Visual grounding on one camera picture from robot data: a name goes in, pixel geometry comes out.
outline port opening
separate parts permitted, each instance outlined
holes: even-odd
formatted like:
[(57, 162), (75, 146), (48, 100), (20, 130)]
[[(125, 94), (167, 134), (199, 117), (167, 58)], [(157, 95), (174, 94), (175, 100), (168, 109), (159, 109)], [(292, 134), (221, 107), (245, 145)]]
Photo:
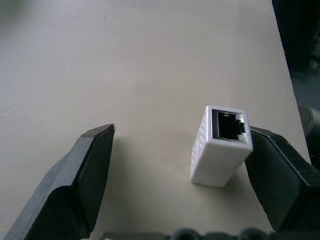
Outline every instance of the port opening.
[(228, 140), (240, 140), (240, 136), (246, 133), (245, 123), (235, 113), (217, 112), (218, 138)]

